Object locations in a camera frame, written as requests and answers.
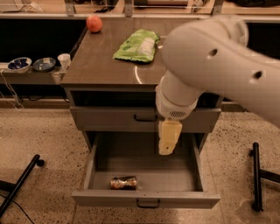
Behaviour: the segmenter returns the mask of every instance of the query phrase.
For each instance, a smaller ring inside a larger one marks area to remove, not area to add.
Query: cup
[[[71,64],[71,57],[69,53],[62,53],[59,55],[58,60],[62,66],[62,69],[66,71]]]

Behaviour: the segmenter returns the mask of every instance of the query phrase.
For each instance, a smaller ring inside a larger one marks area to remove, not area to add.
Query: white bowl
[[[13,73],[24,74],[28,72],[31,64],[32,60],[29,58],[18,58],[10,61],[8,69]]]

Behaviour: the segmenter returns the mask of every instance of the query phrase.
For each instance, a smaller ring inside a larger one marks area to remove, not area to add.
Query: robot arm
[[[165,76],[157,86],[159,153],[172,153],[204,92],[240,103],[280,128],[280,61],[246,47],[249,31],[237,16],[183,24],[164,42]]]

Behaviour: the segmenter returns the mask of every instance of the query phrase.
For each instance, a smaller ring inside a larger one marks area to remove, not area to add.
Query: closed drawer
[[[111,190],[114,177],[136,177],[136,190]],[[194,135],[183,134],[173,154],[158,155],[157,133],[97,133],[80,206],[212,208],[219,195],[204,192]]]
[[[71,107],[71,113],[77,128],[85,131],[157,132],[163,119],[153,107]],[[212,132],[220,113],[219,108],[196,108],[182,121],[183,132]]]

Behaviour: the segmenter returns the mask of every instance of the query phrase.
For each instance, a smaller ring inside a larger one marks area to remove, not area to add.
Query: bowl
[[[33,69],[37,72],[48,73],[51,72],[56,64],[53,58],[38,59],[33,63]]]
[[[27,73],[31,64],[32,60],[29,58],[18,58],[10,61],[8,64],[8,69],[13,73],[24,74]]]

